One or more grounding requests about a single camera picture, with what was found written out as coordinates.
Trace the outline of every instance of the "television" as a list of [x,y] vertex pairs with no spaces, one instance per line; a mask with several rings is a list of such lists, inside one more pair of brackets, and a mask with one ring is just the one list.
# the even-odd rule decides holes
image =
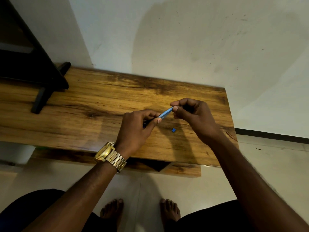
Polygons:
[[64,75],[71,66],[57,67],[9,0],[0,0],[0,78],[41,86],[31,109],[39,114],[54,91],[68,89]]

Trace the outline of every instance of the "person's left hand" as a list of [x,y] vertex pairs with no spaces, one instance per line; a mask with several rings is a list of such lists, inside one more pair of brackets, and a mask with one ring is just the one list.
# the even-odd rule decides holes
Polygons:
[[[121,127],[115,142],[115,150],[127,160],[136,152],[150,136],[153,128],[162,119],[156,118],[160,115],[150,109],[125,113],[122,117]],[[143,128],[143,120],[153,119],[146,128]]]

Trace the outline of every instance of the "dark trousers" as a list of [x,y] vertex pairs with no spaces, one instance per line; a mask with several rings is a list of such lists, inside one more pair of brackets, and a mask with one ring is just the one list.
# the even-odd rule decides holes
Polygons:
[[[64,194],[51,189],[26,194],[0,213],[0,232],[20,232]],[[179,231],[253,231],[247,216],[237,200],[216,205],[184,216],[178,222],[169,221],[165,232]],[[116,221],[102,219],[94,213],[89,216],[85,231],[116,232]]]

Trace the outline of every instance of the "wooden tabletop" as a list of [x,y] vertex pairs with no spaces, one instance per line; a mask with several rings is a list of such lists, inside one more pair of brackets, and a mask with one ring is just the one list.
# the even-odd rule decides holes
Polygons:
[[[78,68],[65,77],[69,89],[54,92],[38,115],[30,113],[38,88],[1,81],[0,141],[97,152],[116,140],[123,113],[147,108],[163,112],[170,102],[190,97],[208,103],[217,124],[238,146],[223,88]],[[219,166],[190,125],[172,114],[133,157]]]

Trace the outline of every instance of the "gold watch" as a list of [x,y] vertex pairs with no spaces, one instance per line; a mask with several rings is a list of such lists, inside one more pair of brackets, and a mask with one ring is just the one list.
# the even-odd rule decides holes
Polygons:
[[119,173],[127,163],[126,160],[117,151],[115,151],[113,142],[106,143],[97,152],[97,154],[95,155],[95,161],[108,161],[116,167],[117,172]]

